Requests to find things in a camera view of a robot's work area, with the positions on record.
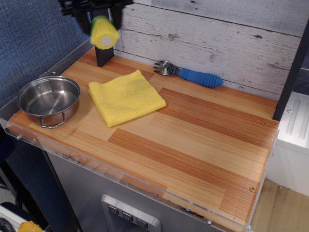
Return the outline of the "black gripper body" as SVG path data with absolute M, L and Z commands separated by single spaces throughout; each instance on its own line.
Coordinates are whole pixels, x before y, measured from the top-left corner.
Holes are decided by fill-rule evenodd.
M 133 4 L 132 0 L 58 0 L 63 15 L 76 16 L 80 13 L 104 9 L 124 9 Z

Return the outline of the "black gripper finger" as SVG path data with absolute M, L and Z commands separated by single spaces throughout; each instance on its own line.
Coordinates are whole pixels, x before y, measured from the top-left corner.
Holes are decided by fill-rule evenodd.
M 112 23 L 117 30 L 119 30 L 122 26 L 123 9 L 124 6 L 114 6 L 110 9 L 112 16 Z
M 77 12 L 75 14 L 75 18 L 82 29 L 83 33 L 86 35 L 90 35 L 91 33 L 91 24 L 89 21 L 88 14 L 85 12 Z

